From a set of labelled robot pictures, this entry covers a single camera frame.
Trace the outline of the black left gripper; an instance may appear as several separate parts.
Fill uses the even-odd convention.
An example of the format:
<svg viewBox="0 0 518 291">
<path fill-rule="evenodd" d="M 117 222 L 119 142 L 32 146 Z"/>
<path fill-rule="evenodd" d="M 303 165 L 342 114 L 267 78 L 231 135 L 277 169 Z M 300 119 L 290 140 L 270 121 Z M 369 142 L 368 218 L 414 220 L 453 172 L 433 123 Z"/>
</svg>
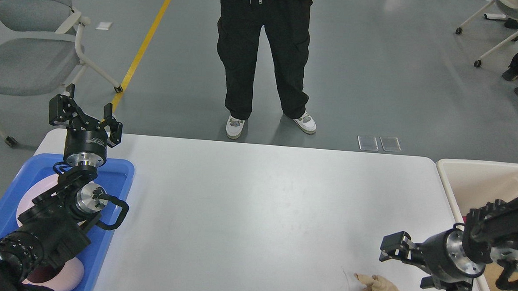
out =
<svg viewBox="0 0 518 291">
<path fill-rule="evenodd" d="M 63 160 L 72 166 L 101 167 L 106 163 L 107 146 L 121 143 L 124 126 L 113 115 L 113 104 L 104 106 L 103 120 L 85 114 L 74 100 L 75 84 L 65 88 L 50 100 L 49 124 L 66 128 Z"/>
</svg>

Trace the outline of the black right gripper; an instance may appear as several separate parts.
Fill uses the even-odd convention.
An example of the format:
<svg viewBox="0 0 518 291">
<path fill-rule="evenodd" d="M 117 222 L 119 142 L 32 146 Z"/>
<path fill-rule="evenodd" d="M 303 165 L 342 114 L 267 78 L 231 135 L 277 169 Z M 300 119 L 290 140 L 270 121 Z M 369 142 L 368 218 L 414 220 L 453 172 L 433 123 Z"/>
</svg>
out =
<svg viewBox="0 0 518 291">
<path fill-rule="evenodd" d="M 474 279 L 485 272 L 485 264 L 476 264 L 464 250 L 463 231 L 449 229 L 414 243 L 405 231 L 383 237 L 379 261 L 399 260 L 424 269 L 429 276 L 420 281 L 420 288 L 444 291 L 472 291 Z"/>
</svg>

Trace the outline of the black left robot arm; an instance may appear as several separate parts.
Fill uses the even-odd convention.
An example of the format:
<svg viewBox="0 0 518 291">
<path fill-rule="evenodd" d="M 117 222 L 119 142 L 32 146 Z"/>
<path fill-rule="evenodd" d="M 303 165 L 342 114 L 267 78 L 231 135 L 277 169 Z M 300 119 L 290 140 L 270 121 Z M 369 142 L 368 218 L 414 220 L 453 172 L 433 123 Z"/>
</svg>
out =
<svg viewBox="0 0 518 291">
<path fill-rule="evenodd" d="M 54 291 L 24 284 L 38 267 L 62 267 L 90 245 L 88 231 L 115 230 L 129 205 L 93 185 L 106 163 L 107 148 L 121 142 L 123 125 L 104 106 L 103 120 L 86 115 L 74 100 L 75 85 L 50 100 L 49 123 L 63 125 L 63 160 L 53 165 L 57 184 L 32 200 L 20 214 L 21 226 L 0 239 L 0 291 Z"/>
</svg>

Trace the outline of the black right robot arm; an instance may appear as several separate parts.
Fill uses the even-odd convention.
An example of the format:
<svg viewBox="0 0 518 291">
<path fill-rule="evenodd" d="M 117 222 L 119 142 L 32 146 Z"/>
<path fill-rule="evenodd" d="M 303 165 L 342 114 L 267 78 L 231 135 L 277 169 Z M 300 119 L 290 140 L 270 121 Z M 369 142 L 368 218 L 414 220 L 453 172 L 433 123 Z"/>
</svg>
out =
<svg viewBox="0 0 518 291">
<path fill-rule="evenodd" d="M 414 243 L 402 231 L 382 239 L 379 261 L 399 260 L 428 274 L 422 289 L 471 291 L 488 264 L 502 267 L 495 285 L 518 291 L 518 197 L 471 209 L 466 221 Z"/>
</svg>

